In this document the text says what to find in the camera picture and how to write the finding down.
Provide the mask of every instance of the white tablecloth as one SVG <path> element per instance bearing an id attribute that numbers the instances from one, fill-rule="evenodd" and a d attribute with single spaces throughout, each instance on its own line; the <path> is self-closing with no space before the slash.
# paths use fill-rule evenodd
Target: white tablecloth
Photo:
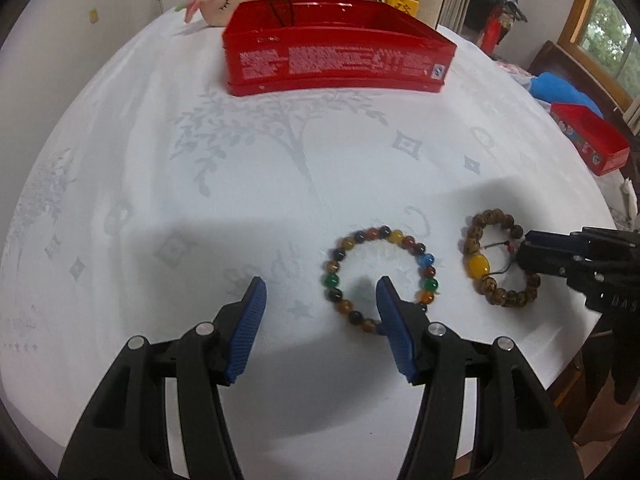
<path id="1" fill-rule="evenodd" d="M 463 269 L 465 227 L 499 207 L 525 230 L 567 233 L 612 227 L 609 211 L 542 108 L 444 33 L 459 49 L 440 94 L 233 98 L 220 29 L 172 12 L 100 70 L 31 172 L 0 274 L 5 398 L 51 468 L 130 336 L 180 337 L 260 275 L 264 319 L 245 374 L 223 393 L 246 478 L 394 478 L 421 388 L 396 371 L 386 339 L 348 325 L 321 285 L 328 250 L 371 225 L 400 228 L 435 254 L 432 320 L 484 342 L 511 336 L 552 383 L 596 315 L 554 278 L 523 310 L 489 305 Z M 498 268 L 505 258 L 494 251 Z M 345 297 L 374 315 L 384 274 L 413 299 L 414 259 L 383 241 L 349 254 Z M 524 284 L 517 268 L 504 280 Z M 472 445 L 468 393 L 460 454 Z M 170 434 L 176 450 L 175 420 Z"/>

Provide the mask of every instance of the blue bead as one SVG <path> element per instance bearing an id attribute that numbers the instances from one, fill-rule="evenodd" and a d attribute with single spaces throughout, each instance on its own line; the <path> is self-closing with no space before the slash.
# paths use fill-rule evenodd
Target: blue bead
<path id="1" fill-rule="evenodd" d="M 433 257 L 433 254 L 421 254 L 420 256 L 418 256 L 418 264 L 421 267 L 429 267 L 430 265 L 433 265 L 434 261 L 436 259 Z"/>

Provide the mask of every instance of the red box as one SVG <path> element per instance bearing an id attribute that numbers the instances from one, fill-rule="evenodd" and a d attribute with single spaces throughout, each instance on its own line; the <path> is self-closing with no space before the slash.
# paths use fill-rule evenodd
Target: red box
<path id="1" fill-rule="evenodd" d="M 374 0 L 243 2 L 222 40 L 236 96 L 326 87 L 439 92 L 456 52 L 431 27 Z"/>
<path id="2" fill-rule="evenodd" d="M 626 164 L 630 147 L 625 137 L 588 107 L 554 103 L 551 116 L 597 176 Z"/>

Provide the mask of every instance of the bracelet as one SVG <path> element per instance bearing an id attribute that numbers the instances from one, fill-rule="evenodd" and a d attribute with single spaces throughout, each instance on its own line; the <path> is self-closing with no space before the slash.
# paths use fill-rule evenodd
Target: bracelet
<path id="1" fill-rule="evenodd" d="M 333 259 L 328 261 L 324 268 L 327 275 L 322 280 L 322 284 L 327 287 L 327 298 L 336 304 L 338 312 L 347 316 L 349 323 L 360 326 L 367 333 L 377 333 L 385 335 L 385 329 L 380 320 L 365 318 L 360 311 L 353 309 L 353 303 L 342 297 L 342 291 L 337 288 L 340 284 L 338 270 L 340 270 L 340 262 L 347 256 L 347 251 L 351 251 L 356 245 L 363 244 L 367 241 L 386 240 L 389 243 L 396 244 L 403 249 L 409 251 L 416 256 L 420 265 L 420 276 L 423 278 L 420 282 L 421 292 L 419 301 L 417 302 L 426 312 L 427 307 L 433 303 L 436 291 L 438 290 L 438 280 L 435 279 L 436 269 L 433 267 L 435 258 L 433 254 L 426 252 L 427 248 L 424 244 L 416 243 L 412 236 L 404 236 L 402 231 L 392 231 L 390 227 L 383 225 L 380 228 L 371 227 L 366 231 L 356 231 L 353 236 L 343 238 L 340 247 L 332 252 Z"/>
<path id="2" fill-rule="evenodd" d="M 527 287 L 521 291 L 505 290 L 498 287 L 498 283 L 492 278 L 495 274 L 504 274 L 511 267 L 511 263 L 505 270 L 491 272 L 489 260 L 480 252 L 480 249 L 487 249 L 495 246 L 506 246 L 509 254 L 516 251 L 516 247 L 510 241 L 492 244 L 482 248 L 480 240 L 483 229 L 487 225 L 499 225 L 502 229 L 508 230 L 509 235 L 514 240 L 520 240 L 524 236 L 524 230 L 515 223 L 513 216 L 505 214 L 501 209 L 488 209 L 481 214 L 474 216 L 472 225 L 466 233 L 466 240 L 463 252 L 465 253 L 466 271 L 476 283 L 476 291 L 487 298 L 491 304 L 505 307 L 523 307 L 527 303 L 532 303 L 538 297 L 538 287 L 540 286 L 540 276 L 537 274 L 526 274 Z"/>

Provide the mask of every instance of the metal screw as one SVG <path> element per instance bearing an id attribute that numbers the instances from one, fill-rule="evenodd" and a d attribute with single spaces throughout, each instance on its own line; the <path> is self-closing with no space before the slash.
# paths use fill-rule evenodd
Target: metal screw
<path id="1" fill-rule="evenodd" d="M 431 323 L 427 327 L 427 330 L 431 335 L 434 335 L 436 337 L 442 337 L 447 331 L 447 327 L 445 327 L 442 323 Z"/>
<path id="2" fill-rule="evenodd" d="M 505 352 L 510 352 L 515 347 L 513 341 L 508 337 L 499 337 L 498 338 L 498 348 L 504 350 Z"/>
<path id="3" fill-rule="evenodd" d="M 210 322 L 204 322 L 204 323 L 200 323 L 197 327 L 196 327 L 196 334 L 198 335 L 209 335 L 212 334 L 213 331 L 216 328 L 213 326 L 213 323 Z"/>
<path id="4" fill-rule="evenodd" d="M 127 346 L 131 350 L 138 350 L 142 348 L 144 345 L 145 345 L 145 338 L 143 338 L 141 335 L 135 335 L 131 339 L 129 339 L 129 342 L 127 342 Z"/>

